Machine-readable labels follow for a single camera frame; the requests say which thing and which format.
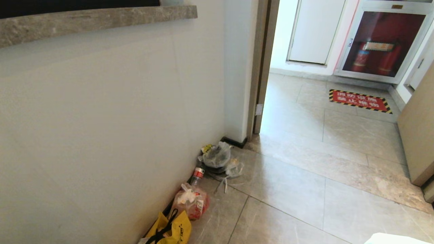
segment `clear plastic bag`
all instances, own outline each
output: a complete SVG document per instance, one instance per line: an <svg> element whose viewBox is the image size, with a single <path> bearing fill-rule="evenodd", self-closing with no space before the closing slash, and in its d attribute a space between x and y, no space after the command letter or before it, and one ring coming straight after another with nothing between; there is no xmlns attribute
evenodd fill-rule
<svg viewBox="0 0 434 244"><path fill-rule="evenodd" d="M211 168L224 167L230 159L230 145L225 142L219 142L218 145L212 146L202 156L199 161Z"/></svg>
<svg viewBox="0 0 434 244"><path fill-rule="evenodd" d="M226 170L225 170L225 174L223 176L218 175L218 174L209 173L214 179L220 181L220 184L217 186L214 193L217 193L218 188L220 188L220 186L223 184L224 184L224 193L226 193L227 180L241 176L242 172L243 172L243 168L244 168L244 164L242 162L239 162L238 159L236 159L236 158L232 158L229 161L229 163L225 166Z"/></svg>
<svg viewBox="0 0 434 244"><path fill-rule="evenodd" d="M172 210L178 209L179 212L186 211L190 220L199 219L210 204L208 194L198 186L191 186L188 183L181 185L180 190L173 201Z"/></svg>

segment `cabinet handle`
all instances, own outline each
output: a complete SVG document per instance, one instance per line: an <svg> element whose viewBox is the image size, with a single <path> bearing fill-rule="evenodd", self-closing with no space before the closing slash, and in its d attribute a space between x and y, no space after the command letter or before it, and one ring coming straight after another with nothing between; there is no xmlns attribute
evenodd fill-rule
<svg viewBox="0 0 434 244"><path fill-rule="evenodd" d="M421 67L422 63L424 62L425 59L422 59L421 63L418 66L418 69Z"/></svg>

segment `beige floor tile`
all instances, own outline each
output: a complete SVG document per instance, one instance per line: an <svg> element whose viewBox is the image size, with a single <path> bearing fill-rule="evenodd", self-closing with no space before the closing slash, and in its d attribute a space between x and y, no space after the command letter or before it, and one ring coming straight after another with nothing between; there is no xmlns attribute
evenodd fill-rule
<svg viewBox="0 0 434 244"><path fill-rule="evenodd" d="M323 80L311 79L311 78L302 78L296 76L285 76L283 78L284 81L297 82L307 86L317 86L325 88L327 86L327 82Z"/></svg>
<svg viewBox="0 0 434 244"><path fill-rule="evenodd" d="M390 105L392 114L383 113L379 111L372 111L364 108L356 108L357 115L370 118L370 119L377 119L377 120L387 121L390 123L396 123L398 116L401 114L401 111L399 110L398 106L393 101L393 99L391 98L386 99L386 102Z"/></svg>
<svg viewBox="0 0 434 244"><path fill-rule="evenodd" d="M406 164L394 124L326 110L324 142Z"/></svg>
<svg viewBox="0 0 434 244"><path fill-rule="evenodd" d="M277 140L276 136L255 136L247 149L272 156L282 162L322 175L372 194L434 213L425 202L422 190L411 184L408 178L397 177L389 171L378 170L336 156L330 152L317 151L297 141Z"/></svg>
<svg viewBox="0 0 434 244"><path fill-rule="evenodd" d="M245 164L243 175L229 180L236 189L317 228L322 228L325 178L239 148L232 155Z"/></svg>
<svg viewBox="0 0 434 244"><path fill-rule="evenodd" d="M355 92L355 93L360 93L368 96L376 96L381 98L392 99L392 96L389 94L388 91L363 87L363 86L354 86L354 85L348 85L343 83L328 82L327 89L341 90L345 92Z"/></svg>
<svg viewBox="0 0 434 244"><path fill-rule="evenodd" d="M227 244L237 224L247 195L231 187L226 194L219 191L215 195L218 184L210 178L204 178L200 183L200 187L210 195L210 206L199 220L191 222L190 244Z"/></svg>
<svg viewBox="0 0 434 244"><path fill-rule="evenodd" d="M327 179L324 231L351 243L382 232L433 242L434 215Z"/></svg>
<svg viewBox="0 0 434 244"><path fill-rule="evenodd" d="M285 144L289 144L289 145L293 144L293 145L297 145L297 148L300 148L299 152L304 151L307 154L325 153L327 155L332 155L337 158L347 159L349 161L361 165L368 165L368 160L366 158L366 154L364 153L335 146L318 140L310 139L304 136L299 136L293 133L281 131L278 128L276 129L273 127L262 126L260 138L259 137L255 137L255 138L262 139L258 141L263 144L262 147L254 149L254 151L259 153L261 153L260 150L268 150L268 149L284 146ZM273 145L269 145L269 146L264 145L264 143L266 142L271 142Z"/></svg>
<svg viewBox="0 0 434 244"><path fill-rule="evenodd" d="M322 140L324 109L294 102L265 103L262 126Z"/></svg>
<svg viewBox="0 0 434 244"><path fill-rule="evenodd" d="M368 162L370 167L375 168L381 174L410 178L410 173L408 172L408 167L406 165L388 161L372 155L368 155Z"/></svg>
<svg viewBox="0 0 434 244"><path fill-rule="evenodd" d="M329 101L329 90L320 86L303 85L297 99L297 103L356 114L356 108Z"/></svg>
<svg viewBox="0 0 434 244"><path fill-rule="evenodd" d="M254 198L247 200L230 244L348 244Z"/></svg>
<svg viewBox="0 0 434 244"><path fill-rule="evenodd" d="M288 76L270 73L268 76L265 104L286 104L289 102L296 102L303 83L303 78L288 78Z"/></svg>

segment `red bottle label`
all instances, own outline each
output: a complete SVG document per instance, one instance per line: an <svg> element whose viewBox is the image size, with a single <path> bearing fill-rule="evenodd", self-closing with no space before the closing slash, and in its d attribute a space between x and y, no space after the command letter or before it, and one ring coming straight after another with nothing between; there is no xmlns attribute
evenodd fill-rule
<svg viewBox="0 0 434 244"><path fill-rule="evenodd" d="M202 169L202 168L195 168L195 169L194 169L193 176L196 176L196 177L202 179L202 178L204 177L204 173L205 173L205 170L204 170L204 169Z"/></svg>

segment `floor tile grout line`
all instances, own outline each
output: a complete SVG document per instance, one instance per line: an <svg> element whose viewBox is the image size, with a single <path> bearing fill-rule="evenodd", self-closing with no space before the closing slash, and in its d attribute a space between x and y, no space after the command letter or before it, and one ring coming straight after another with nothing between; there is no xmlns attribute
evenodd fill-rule
<svg viewBox="0 0 434 244"><path fill-rule="evenodd" d="M324 142L324 131L326 130L326 109L324 109L324 118L322 120L322 142Z"/></svg>
<svg viewBox="0 0 434 244"><path fill-rule="evenodd" d="M393 122L390 122L390 121L385 121L385 120L381 120L381 119L373 119L373 118L369 118L369 117L365 117L365 116L359 115L358 112L357 112L357 109L362 109L362 108L356 108L355 107L355 109L356 109L356 114L346 113L346 112L337 111L337 110L333 110L333 109L327 109L327 110L333 111L333 112L339 112L339 113L345 113L345 114L355 115L355 116L360 117L360 118L372 119L372 120L375 120L375 121L381 121L381 122L385 122L385 123L389 123L389 124L393 124L393 125L396 124L396 123L393 123Z"/></svg>
<svg viewBox="0 0 434 244"><path fill-rule="evenodd" d="M314 173L314 172L312 172L312 171L309 171L309 170L306 170L306 169L300 168L300 167L295 166L295 165L292 165L292 164L290 164L290 163L283 162L283 161L281 161L281 160L279 160L279 159L277 159L277 158L275 158L275 157L273 157L273 156L268 156L268 155L265 155L265 154L262 154L262 153L259 153L259 152L255 152L255 151L252 151L252 150L249 150L249 151L254 152L254 153L257 153L257 154L261 154L261 155L264 155L264 156L267 156L267 157L271 157L271 158L273 158L274 160L277 160L277 161L279 161L279 162L281 162L281 163L283 163L283 164L288 164L288 165L290 165L290 166L293 166L293 167L296 167L296 168L298 168L298 169L301 169L301 170L307 171L307 172L309 172L309 173L312 173L312 174L315 174L315 175L319 175L319 174L317 174L317 173ZM363 191L363 192L366 192L366 193L372 194L372 195L374 195L374 196L378 196L378 197L381 197L381 198L383 198L383 199L386 199L386 200L392 201L392 202L394 202L394 203L397 203L397 204L400 204L400 205L403 205L403 206L407 206L407 207L412 208L412 209L415 209L415 210L417 210L417 211L421 211L421 212L423 212L423 213L431 214L431 215L434 216L434 213L428 213L428 212L425 212L425 211L420 210L420 209L417 209L417 208L415 208L415 207L412 207L412 206L408 206L408 205L405 205L405 204L399 203L399 202L397 202L397 201L394 201L394 200L391 200L391 199L388 199L388 198L385 198L385 197L382 197L382 196L376 195L376 194L374 194L374 193L371 193L371 192L365 191L365 190L363 190L363 189L356 188L356 187L354 187L354 186L352 186L352 185L348 185L348 184L345 184L345 183L339 182L339 181L337 181L337 180L331 179L331 178L326 177L326 176L323 176L323 175L319 175L319 176L322 176L322 177L324 177L324 178L326 178L326 179L329 179L329 180L332 180L332 181L335 181L335 182L338 182L338 183L344 184L344 185L349 186L349 187L352 187L352 188L354 188L354 189L358 189L358 190L360 190L360 191Z"/></svg>
<svg viewBox="0 0 434 244"><path fill-rule="evenodd" d="M238 216L237 222L235 223L235 226L233 227L232 233L230 234L230 237L229 237L229 240L227 241L227 244L230 243L230 240L232 239L232 235L233 235L233 233L235 232L235 228L236 228L237 225L238 225L238 221L240 221L241 215L243 214L244 208L246 207L247 201L249 200L249 197L250 197L250 196L249 196L248 194L246 194L246 195L247 195L246 201L244 202L244 206L243 206L243 208L241 209L240 215Z"/></svg>
<svg viewBox="0 0 434 244"><path fill-rule="evenodd" d="M300 97L301 89L303 89L303 86L304 86L304 84L301 84L301 87L300 87L299 93L297 94L296 103L298 103L298 98Z"/></svg>
<svg viewBox="0 0 434 244"><path fill-rule="evenodd" d="M325 221L325 218L326 218L326 187L327 187L327 178L325 178L324 179L324 212L322 213L322 228L324 229L324 221Z"/></svg>
<svg viewBox="0 0 434 244"><path fill-rule="evenodd" d="M398 165L408 166L407 164L402 164L402 163L399 163L399 162L395 162L395 161L392 161L392 160L390 160L390 159L385 159L385 158L378 157L378 156L375 156L375 155L372 155L372 154L369 154L369 153L363 153L363 154L366 154L366 158L368 158L368 156L372 156L372 157L376 157L376 158L379 158L379 159L383 159L383 160L386 160L386 161L389 161L389 162L391 162L391 163L395 163L395 164L398 164Z"/></svg>
<svg viewBox="0 0 434 244"><path fill-rule="evenodd" d="M411 214L409 214L408 212L407 212L407 210L405 210L405 208L403 208L402 206L401 206L401 209L402 210L404 210L404 212L407 214L407 216L411 219L411 221L415 224L415 225L417 225L418 227L419 227L419 229L431 240L431 241L434 241L432 238L431 238L431 236L428 234L428 233L426 233L422 228L421 228L421 226L416 222L416 221L414 221L414 218L411 216Z"/></svg>
<svg viewBox="0 0 434 244"><path fill-rule="evenodd" d="M288 131L285 131L285 130L282 130L282 131L284 131L284 132L286 132L286 133L289 133L289 134L291 134L291 135L293 135L293 136L299 136L299 137L303 137L303 138L305 138L305 139L314 140L314 141L317 141L317 142L322 142L322 141L320 141L320 140L313 139L313 138L308 137L308 136L294 134L293 132L288 132ZM345 149L345 150L349 150L349 151L353 151L353 152L358 152L358 153L361 153L361 154L366 154L366 153L364 153L364 152L356 151L356 150L354 150L354 149L350 149L350 148L345 148L345 147L342 147L342 146L339 146L339 145L335 145L335 144L332 144L332 143L329 143L329 142L322 142L322 143L327 144L327 145L330 145L330 146L334 146L334 147L342 148L342 149Z"/></svg>
<svg viewBox="0 0 434 244"><path fill-rule="evenodd" d="M318 229L318 230L320 230L320 231L322 231L322 232L324 232L324 233L327 233L327 234L329 234L329 235L331 235L331 236L334 236L334 237L336 237L336 238L338 238L338 239L340 239L340 240L342 240L342 241L345 241L344 239L342 239L342 238L340 238L340 237L337 237L337 236L335 236L335 235L333 235L333 234L331 234L331 233L329 233L329 232L327 232L327 231L325 231L325 230L322 230L322 229L320 229L320 228L318 228L318 227L316 227L316 226L313 226L313 225L311 225L311 224L309 224L309 223L307 223L307 222L305 222L305 221L303 221L303 220L301 220L301 219L299 219L299 218L297 218L297 217L294 217L294 216L292 216L292 215L286 213L286 212L283 211L283 210L280 210L280 209L278 209L278 208L276 208L276 207L274 207L274 206L272 206L272 205L270 205L270 204L268 204L268 203L266 203L266 202L264 202L264 201L261 201L261 200L257 199L256 197L252 197L252 196L250 196L250 195L249 195L249 197L258 200L259 202L261 202L261 203L263 203L263 204L265 204L265 205L267 205L267 206L269 206L269 207L272 207L272 208L278 210L279 212L282 212L282 213L284 213L284 214L286 214L286 215L288 215L288 216L291 216L292 218L294 218L294 219L296 219L296 220L298 220L298 221L300 221L300 222L303 222L303 223L305 223L305 224L307 224L307 225L310 225L310 226L314 227L315 229Z"/></svg>
<svg viewBox="0 0 434 244"><path fill-rule="evenodd" d="M345 112L336 111L336 110L332 110L332 109L325 109L325 108L323 108L323 109L324 109L324 127L323 127L323 131L324 131L324 128L325 128L325 126L326 126L326 125L325 125L325 120L326 120L326 119L325 119L325 118L326 118L326 117L325 117L325 114L326 114L326 110L329 110L329 111L332 111L332 112L345 113ZM358 116L358 117L361 117L361 118L364 118L364 119L371 119L371 118L367 118L367 117L363 117L363 116ZM386 122L386 123L389 123L389 124L396 125L396 123L392 123L392 122L388 122L388 121L384 121L384 120L378 120L378 119L373 119L373 120L381 121L381 122ZM292 135L296 135L296 136L306 137L306 138L311 139L311 140L315 140L315 139L312 139L312 138L307 137L307 136L294 134L294 133L292 133L292 132L287 132L287 133L290 133L290 134L292 134ZM350 149L350 148L342 147L342 146L335 145L335 144L332 144L332 143L324 142L324 134L323 134L322 136L323 136L323 140L322 140L322 141L320 141L320 140L316 140L316 141L323 142L323 143L326 143L326 144L328 144L328 145L332 145L332 146L336 146L336 147L344 148L344 149L347 149L347 150L351 150L351 151L354 151L354 152L360 152L360 151L356 151L356 150L354 150L354 149Z"/></svg>

